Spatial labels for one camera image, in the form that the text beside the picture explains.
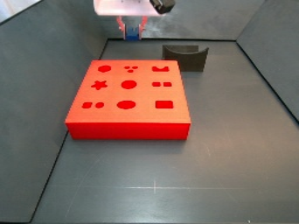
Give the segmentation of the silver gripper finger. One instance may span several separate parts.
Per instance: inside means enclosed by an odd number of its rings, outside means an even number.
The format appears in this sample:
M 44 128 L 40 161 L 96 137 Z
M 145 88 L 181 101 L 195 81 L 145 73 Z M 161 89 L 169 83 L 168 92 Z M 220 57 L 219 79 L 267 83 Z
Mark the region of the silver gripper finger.
M 123 32 L 123 39 L 125 39 L 125 37 L 127 37 L 127 28 L 125 28 L 125 24 L 123 22 L 121 16 L 116 17 L 116 22 L 117 22 L 119 30 Z
M 140 25 L 139 25 L 139 33 L 140 33 L 140 34 L 143 34 L 143 31 L 145 30 L 147 20 L 148 20 L 148 17 L 147 17 L 147 16 L 143 16 L 143 18 L 141 18 L 141 23 L 140 23 Z

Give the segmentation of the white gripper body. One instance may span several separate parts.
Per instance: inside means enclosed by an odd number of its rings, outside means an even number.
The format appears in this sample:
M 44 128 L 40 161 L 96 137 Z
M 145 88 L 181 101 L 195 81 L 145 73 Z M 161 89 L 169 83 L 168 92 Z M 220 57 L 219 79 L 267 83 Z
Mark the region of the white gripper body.
M 93 0 L 93 8 L 100 16 L 160 16 L 149 0 Z

